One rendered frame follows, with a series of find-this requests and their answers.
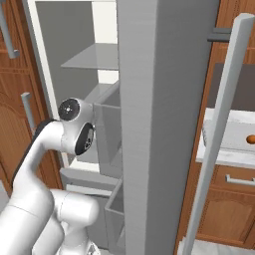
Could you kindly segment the grey fridge shelf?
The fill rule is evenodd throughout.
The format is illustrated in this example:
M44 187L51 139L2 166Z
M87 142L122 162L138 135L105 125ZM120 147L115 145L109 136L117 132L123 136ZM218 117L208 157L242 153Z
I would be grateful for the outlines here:
M118 45L93 44L65 62L62 68L117 71L119 69Z

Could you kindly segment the wooden wall cupboard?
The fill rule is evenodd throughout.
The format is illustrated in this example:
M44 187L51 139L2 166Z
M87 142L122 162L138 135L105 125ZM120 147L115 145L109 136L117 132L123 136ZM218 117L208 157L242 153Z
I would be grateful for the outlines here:
M255 0L221 0L216 27L231 28L234 19L240 13L255 15ZM212 45L211 57L214 63L225 61L227 47L227 43L214 43ZM255 64L255 22L249 38L244 64Z

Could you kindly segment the grey fridge door bin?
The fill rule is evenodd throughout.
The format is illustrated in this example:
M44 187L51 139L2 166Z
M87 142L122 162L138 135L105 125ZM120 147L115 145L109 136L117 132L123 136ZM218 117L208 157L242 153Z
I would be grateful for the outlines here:
M105 218L110 253L126 255L124 186L121 179L105 206Z
M120 178L123 175L120 85L115 83L94 102L100 173Z

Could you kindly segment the grey fridge door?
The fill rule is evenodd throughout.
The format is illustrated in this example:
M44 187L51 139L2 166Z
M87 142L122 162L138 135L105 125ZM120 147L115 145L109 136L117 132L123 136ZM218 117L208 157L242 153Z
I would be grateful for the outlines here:
M127 255L173 255L219 0L118 0Z

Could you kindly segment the grey fridge drawer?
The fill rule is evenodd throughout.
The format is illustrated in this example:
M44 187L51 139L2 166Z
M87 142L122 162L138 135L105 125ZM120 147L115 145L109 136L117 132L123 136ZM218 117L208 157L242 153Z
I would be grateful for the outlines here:
M118 183L115 178L73 168L62 168L60 174L66 190L87 195L110 196Z

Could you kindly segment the wooden cupboard door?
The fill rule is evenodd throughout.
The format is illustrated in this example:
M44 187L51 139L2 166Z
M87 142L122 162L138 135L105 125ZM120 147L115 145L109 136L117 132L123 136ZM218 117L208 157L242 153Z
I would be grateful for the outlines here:
M0 179L12 193L12 178L32 139L21 95L31 94L35 124L50 117L39 73L32 69L0 68Z
M231 193L207 198L197 231L206 241L251 248L255 224L255 196Z
M30 68L35 63L35 55L22 0L5 0L2 8L13 48L19 51L19 56L9 58L0 29L0 68Z

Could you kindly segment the wooden drawer front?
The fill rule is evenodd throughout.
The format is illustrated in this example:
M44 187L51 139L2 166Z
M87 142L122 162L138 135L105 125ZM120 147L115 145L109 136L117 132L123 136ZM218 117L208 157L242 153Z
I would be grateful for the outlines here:
M255 186L228 183L226 181L226 175L229 174L231 178L241 180L252 180L255 178L255 169L216 165L211 180L211 185L220 189L249 193L255 195Z

